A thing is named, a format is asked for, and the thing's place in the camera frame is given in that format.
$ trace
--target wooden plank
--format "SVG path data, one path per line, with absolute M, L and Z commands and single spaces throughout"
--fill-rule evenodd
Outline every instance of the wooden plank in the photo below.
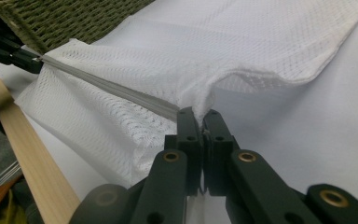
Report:
M 79 200 L 0 79 L 0 120 L 46 223 L 68 223 Z

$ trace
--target woven basket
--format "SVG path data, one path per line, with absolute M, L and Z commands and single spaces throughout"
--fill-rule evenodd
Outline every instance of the woven basket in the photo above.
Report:
M 153 0 L 0 0 L 0 17 L 31 49 L 46 53 L 76 38 L 92 43 Z

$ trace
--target white cloth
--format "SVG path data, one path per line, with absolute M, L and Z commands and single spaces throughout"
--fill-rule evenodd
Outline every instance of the white cloth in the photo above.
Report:
M 180 107 L 197 119 L 213 87 L 259 91 L 313 80 L 358 22 L 358 0 L 158 0 L 62 63 Z M 109 181 L 147 175 L 175 124 L 45 65 L 17 103 Z

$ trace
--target white fabric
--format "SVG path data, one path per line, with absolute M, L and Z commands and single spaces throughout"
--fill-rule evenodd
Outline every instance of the white fabric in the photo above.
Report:
M 213 87 L 251 92 L 313 80 L 358 22 L 358 0 L 166 0 L 95 43 L 49 56 L 180 107 L 198 120 Z M 45 65 L 21 108 L 109 181 L 147 175 L 175 124 Z

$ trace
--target green basket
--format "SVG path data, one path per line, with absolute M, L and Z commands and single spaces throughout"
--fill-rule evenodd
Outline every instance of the green basket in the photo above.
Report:
M 92 43 L 153 0 L 0 0 L 0 18 L 21 41 L 46 53 L 76 38 Z

